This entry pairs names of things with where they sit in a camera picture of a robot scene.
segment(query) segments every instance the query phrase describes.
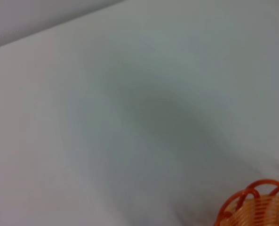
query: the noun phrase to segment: wire basket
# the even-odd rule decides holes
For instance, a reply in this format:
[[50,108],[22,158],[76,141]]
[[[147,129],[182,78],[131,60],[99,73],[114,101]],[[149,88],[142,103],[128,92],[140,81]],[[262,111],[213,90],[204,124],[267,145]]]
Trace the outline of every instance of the wire basket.
[[[260,185],[276,188],[260,194],[255,189]],[[279,181],[258,180],[235,193],[221,207],[214,226],[279,226]]]

